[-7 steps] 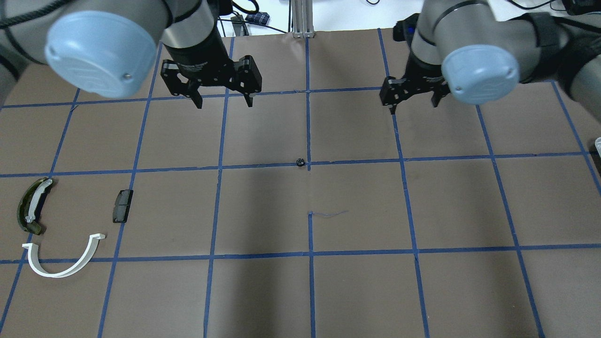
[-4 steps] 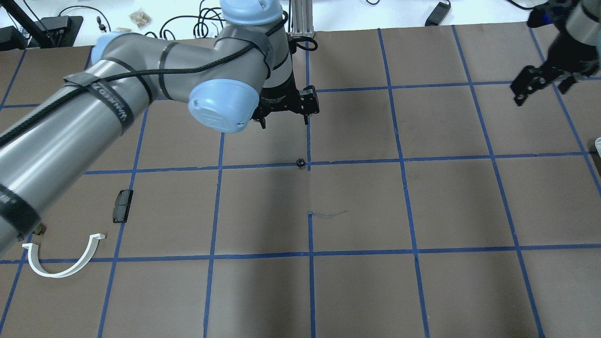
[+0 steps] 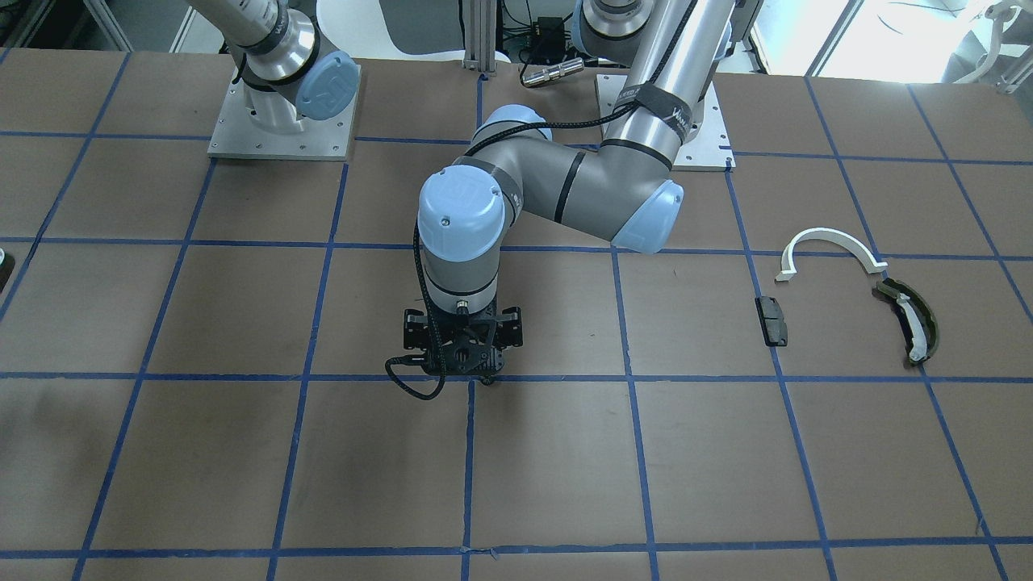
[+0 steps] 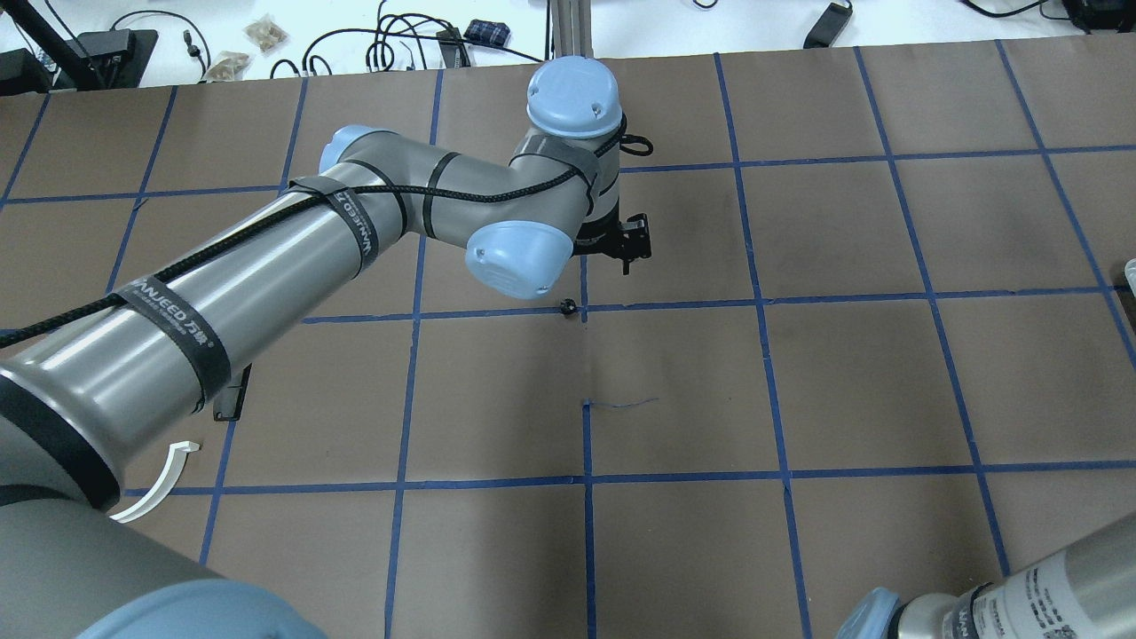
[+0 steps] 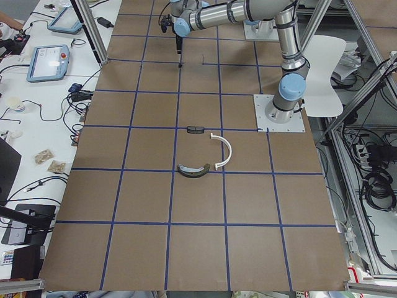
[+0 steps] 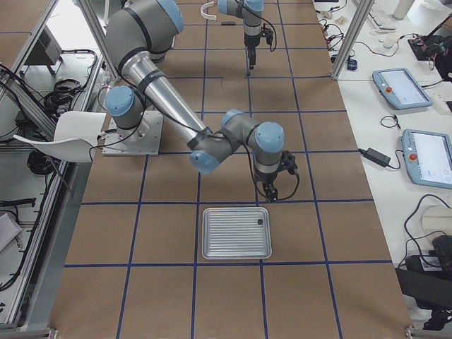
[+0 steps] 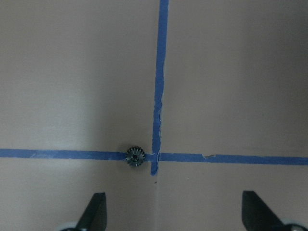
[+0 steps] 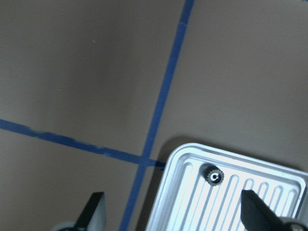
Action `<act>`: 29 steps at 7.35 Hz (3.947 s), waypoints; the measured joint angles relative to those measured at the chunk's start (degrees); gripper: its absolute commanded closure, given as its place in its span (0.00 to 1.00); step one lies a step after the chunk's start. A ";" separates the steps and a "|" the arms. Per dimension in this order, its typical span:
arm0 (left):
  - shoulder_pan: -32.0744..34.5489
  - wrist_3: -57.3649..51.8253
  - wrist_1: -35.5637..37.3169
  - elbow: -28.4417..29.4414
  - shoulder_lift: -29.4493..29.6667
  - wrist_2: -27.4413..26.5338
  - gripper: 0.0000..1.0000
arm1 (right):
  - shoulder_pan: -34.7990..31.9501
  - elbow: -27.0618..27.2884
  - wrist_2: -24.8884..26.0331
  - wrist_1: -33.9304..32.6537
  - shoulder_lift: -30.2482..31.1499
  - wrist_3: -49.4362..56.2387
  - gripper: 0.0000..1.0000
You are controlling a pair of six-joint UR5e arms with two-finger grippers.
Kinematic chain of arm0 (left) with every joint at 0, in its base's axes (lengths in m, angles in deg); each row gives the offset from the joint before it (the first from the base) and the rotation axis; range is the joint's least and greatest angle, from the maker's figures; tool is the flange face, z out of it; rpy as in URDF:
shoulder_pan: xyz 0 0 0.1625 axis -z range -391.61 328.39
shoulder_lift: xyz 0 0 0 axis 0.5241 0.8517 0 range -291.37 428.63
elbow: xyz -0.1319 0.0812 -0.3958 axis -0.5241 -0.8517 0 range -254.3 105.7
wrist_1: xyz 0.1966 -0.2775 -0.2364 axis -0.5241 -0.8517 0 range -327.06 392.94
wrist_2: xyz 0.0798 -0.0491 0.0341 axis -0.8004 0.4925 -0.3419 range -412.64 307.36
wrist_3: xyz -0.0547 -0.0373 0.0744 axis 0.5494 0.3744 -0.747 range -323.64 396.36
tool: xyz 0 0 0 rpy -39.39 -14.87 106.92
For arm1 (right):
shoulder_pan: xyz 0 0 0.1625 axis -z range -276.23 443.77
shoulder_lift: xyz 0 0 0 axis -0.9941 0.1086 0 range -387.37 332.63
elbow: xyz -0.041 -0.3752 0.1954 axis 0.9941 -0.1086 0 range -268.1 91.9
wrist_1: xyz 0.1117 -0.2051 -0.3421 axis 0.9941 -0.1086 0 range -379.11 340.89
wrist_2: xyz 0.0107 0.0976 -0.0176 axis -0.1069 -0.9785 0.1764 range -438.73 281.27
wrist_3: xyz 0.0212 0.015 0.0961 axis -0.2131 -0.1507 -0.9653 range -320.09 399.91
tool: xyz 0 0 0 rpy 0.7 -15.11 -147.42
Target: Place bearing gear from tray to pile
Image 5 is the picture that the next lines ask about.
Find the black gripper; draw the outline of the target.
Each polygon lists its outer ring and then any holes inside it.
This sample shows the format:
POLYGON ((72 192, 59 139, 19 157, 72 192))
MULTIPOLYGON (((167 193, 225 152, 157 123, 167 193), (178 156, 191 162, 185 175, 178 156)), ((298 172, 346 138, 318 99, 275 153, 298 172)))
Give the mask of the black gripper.
POLYGON ((183 54, 182 54, 182 47, 183 47, 183 38, 176 35, 176 50, 177 54, 179 55, 179 62, 178 62, 178 67, 182 68, 183 67, 183 54))
POLYGON ((159 16, 159 26, 161 28, 162 33, 167 32, 167 28, 172 25, 172 18, 169 14, 165 16, 159 16))

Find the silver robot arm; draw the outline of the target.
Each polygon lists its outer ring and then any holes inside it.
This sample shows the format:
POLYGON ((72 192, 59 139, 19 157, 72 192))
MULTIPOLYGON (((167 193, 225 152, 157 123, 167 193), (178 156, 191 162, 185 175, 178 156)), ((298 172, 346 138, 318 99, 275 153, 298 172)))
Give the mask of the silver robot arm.
POLYGON ((275 18, 288 6, 283 1, 225 1, 209 4, 206 1, 169 1, 165 8, 169 14, 161 14, 158 25, 165 33, 171 28, 178 37, 186 37, 193 31, 205 30, 225 24, 243 23, 254 32, 275 27, 275 18))
POLYGON ((272 102, 265 108, 267 118, 287 123, 306 90, 309 64, 304 58, 298 34, 298 1, 226 1, 214 5, 204 1, 170 1, 171 20, 176 35, 227 23, 274 20, 282 55, 282 77, 272 102))

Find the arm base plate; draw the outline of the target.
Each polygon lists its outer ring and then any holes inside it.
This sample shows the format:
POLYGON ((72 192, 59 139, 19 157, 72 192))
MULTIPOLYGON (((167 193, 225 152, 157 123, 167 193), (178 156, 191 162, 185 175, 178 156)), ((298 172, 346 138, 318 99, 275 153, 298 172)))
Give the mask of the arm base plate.
POLYGON ((304 133, 305 125, 299 104, 291 111, 280 111, 272 94, 254 94, 254 109, 259 132, 304 133))
POLYGON ((246 40, 263 42, 279 41, 274 19, 255 22, 245 20, 243 25, 246 40))

